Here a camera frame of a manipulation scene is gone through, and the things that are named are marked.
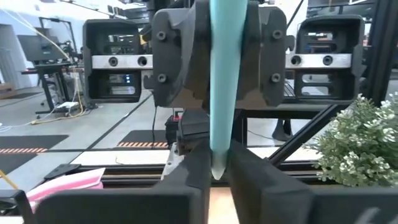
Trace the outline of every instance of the black cable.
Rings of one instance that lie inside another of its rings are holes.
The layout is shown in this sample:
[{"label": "black cable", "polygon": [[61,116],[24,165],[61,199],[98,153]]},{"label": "black cable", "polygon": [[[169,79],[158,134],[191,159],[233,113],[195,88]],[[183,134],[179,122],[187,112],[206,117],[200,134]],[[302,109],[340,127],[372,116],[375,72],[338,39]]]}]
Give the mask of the black cable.
[{"label": "black cable", "polygon": [[291,25],[291,23],[293,22],[294,18],[296,17],[297,13],[299,12],[301,5],[303,4],[304,0],[301,0],[300,3],[298,4],[298,6],[296,7],[296,9],[293,12],[292,17],[290,18],[289,22],[287,23],[287,28],[289,28],[289,26]]},{"label": "black cable", "polygon": [[269,139],[269,140],[275,140],[272,137],[263,136],[262,134],[257,134],[257,133],[254,133],[254,132],[250,131],[250,130],[248,130],[248,132],[253,134],[253,135],[255,135],[255,136],[261,137],[261,138],[265,138],[265,139]]},{"label": "black cable", "polygon": [[157,106],[155,105],[155,113],[154,113],[154,120],[152,122],[152,146],[151,149],[154,149],[155,145],[155,122],[156,122],[156,113],[157,113]]}]

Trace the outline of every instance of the window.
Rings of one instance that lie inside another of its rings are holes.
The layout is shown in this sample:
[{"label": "window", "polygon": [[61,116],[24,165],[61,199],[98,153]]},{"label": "window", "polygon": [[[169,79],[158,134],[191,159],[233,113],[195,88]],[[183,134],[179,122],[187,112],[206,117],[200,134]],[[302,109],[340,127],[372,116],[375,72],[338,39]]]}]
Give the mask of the window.
[{"label": "window", "polygon": [[314,16],[337,15],[339,10],[339,6],[308,8],[307,17],[311,18]]},{"label": "window", "polygon": [[37,30],[38,32],[40,32],[41,34],[43,34],[44,36],[46,36],[46,37],[49,37],[49,36],[50,36],[50,31],[49,31],[49,29],[45,29],[45,28],[36,28],[36,30]]},{"label": "window", "polygon": [[360,15],[365,21],[372,21],[374,12],[373,4],[356,4],[351,6],[343,6],[343,15]]},{"label": "window", "polygon": [[120,16],[126,16],[126,13],[124,12],[123,9],[120,9],[119,15],[120,15]]},{"label": "window", "polygon": [[112,6],[109,6],[109,5],[108,5],[108,12],[109,12],[109,13],[112,13],[112,14],[114,13],[114,12],[113,12]]}]

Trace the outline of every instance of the cable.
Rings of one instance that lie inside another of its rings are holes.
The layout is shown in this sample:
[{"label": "cable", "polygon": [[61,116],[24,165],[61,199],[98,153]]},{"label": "cable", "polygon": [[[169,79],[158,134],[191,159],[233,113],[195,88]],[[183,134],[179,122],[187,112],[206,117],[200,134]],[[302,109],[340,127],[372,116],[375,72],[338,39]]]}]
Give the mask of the cable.
[{"label": "cable", "polygon": [[[46,37],[45,35],[43,35],[42,33],[40,33],[38,30],[36,30],[36,29],[32,26],[32,24],[30,24],[26,19],[24,19],[18,12],[15,12],[15,13],[16,13],[25,23],[22,22],[22,21],[20,21],[18,18],[16,18],[15,16],[13,16],[12,14],[10,14],[10,13],[7,12],[6,10],[1,9],[1,8],[0,8],[0,10],[2,10],[4,13],[6,13],[8,16],[10,16],[11,18],[13,18],[15,21],[19,22],[19,23],[22,24],[23,26],[26,26],[28,29],[34,31],[37,35],[42,36],[44,39],[46,39],[46,40],[49,41],[52,45],[54,45],[54,47],[57,48],[57,49],[61,52],[61,54],[63,54],[63,56],[65,56],[65,58],[70,59],[69,56],[68,56],[56,43],[54,43],[54,42],[53,42],[52,40],[50,40],[48,37]],[[76,86],[75,91],[77,91],[77,92],[79,93],[78,85]],[[80,94],[78,94],[78,103],[79,103],[79,105],[80,105],[80,112],[79,112],[77,115],[68,116],[68,117],[63,117],[63,118],[56,118],[56,119],[48,120],[48,121],[43,121],[43,118],[42,118],[42,119],[37,119],[37,120],[31,121],[29,124],[31,124],[31,125],[34,125],[34,124],[44,124],[44,123],[50,123],[50,122],[54,122],[54,121],[59,121],[59,120],[61,120],[61,119],[71,119],[71,118],[76,118],[76,117],[82,116],[82,115],[84,115],[84,114],[87,112],[87,110],[84,110],[84,109],[83,109],[83,103],[82,103],[82,101],[81,101]],[[55,107],[54,110],[51,111],[47,116],[45,116],[45,118],[48,117],[50,114],[52,114],[52,113],[55,111],[55,109],[56,109],[56,107]],[[20,126],[25,126],[25,125],[28,125],[28,124],[22,124],[22,125],[18,125],[18,126],[6,126],[5,128],[0,129],[0,132],[8,131],[8,130],[10,130],[11,128],[20,127]]]},{"label": "cable", "polygon": [[155,145],[155,122],[156,122],[157,106],[155,106],[154,120],[152,122],[152,146],[150,149],[154,149]]},{"label": "cable", "polygon": [[255,136],[259,136],[259,137],[262,137],[262,138],[265,138],[265,139],[275,140],[275,139],[272,138],[272,137],[263,136],[263,135],[261,135],[261,134],[254,133],[254,132],[252,132],[252,131],[250,131],[250,130],[248,130],[248,132],[251,133],[251,134],[253,134],[253,135],[255,135]]},{"label": "cable", "polygon": [[18,190],[18,186],[14,184],[2,170],[0,170],[0,177],[2,177],[14,190]]},{"label": "cable", "polygon": [[301,0],[300,3],[298,4],[298,6],[296,7],[296,9],[293,12],[292,17],[290,18],[289,22],[287,23],[287,27],[286,29],[289,28],[289,26],[291,25],[291,23],[293,22],[294,18],[296,17],[297,13],[299,12],[301,5],[303,4],[304,0]]}]

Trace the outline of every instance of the computer monitor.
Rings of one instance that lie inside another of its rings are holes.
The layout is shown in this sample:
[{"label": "computer monitor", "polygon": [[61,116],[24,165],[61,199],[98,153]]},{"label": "computer monitor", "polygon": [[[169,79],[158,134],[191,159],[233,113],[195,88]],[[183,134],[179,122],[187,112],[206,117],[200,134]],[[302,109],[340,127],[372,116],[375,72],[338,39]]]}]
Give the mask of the computer monitor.
[{"label": "computer monitor", "polygon": [[[47,38],[54,43],[58,43],[56,37],[50,36]],[[65,58],[53,43],[39,35],[18,35],[18,39],[26,59],[30,62]]]}]

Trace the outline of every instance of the wooden block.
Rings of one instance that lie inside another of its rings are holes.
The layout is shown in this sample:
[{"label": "wooden block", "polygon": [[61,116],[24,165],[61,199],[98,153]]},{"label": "wooden block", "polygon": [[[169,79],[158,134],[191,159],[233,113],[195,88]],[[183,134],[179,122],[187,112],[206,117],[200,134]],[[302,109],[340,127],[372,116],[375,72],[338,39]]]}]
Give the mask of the wooden block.
[{"label": "wooden block", "polygon": [[10,83],[0,84],[0,100],[15,96],[17,91],[15,91],[14,85]]},{"label": "wooden block", "polygon": [[208,224],[220,223],[239,224],[229,187],[212,187],[210,189]]}]

